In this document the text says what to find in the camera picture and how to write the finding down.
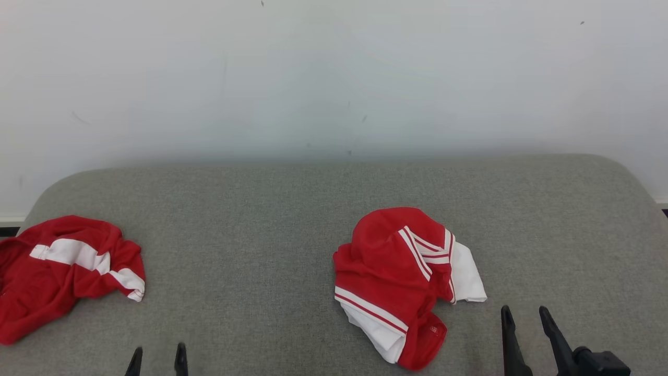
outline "clothing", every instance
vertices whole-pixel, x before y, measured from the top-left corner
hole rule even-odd
[[[390,363],[419,370],[447,333],[432,313],[437,298],[487,299],[470,250],[416,208],[381,209],[362,218],[333,255],[335,299]]]
[[[0,242],[0,343],[68,313],[79,298],[144,297],[141,248],[118,227],[70,215]]]

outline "gray fabric surface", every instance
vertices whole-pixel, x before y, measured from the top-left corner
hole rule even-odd
[[[424,375],[501,375],[500,308],[526,362],[554,375],[538,317],[636,376],[668,369],[668,221],[621,165],[587,155],[110,169],[49,188],[25,226],[110,221],[143,247],[146,297],[82,300],[0,348],[3,375],[404,375],[334,301],[332,253],[380,207],[414,206],[473,252],[489,300],[439,302],[448,337]]]

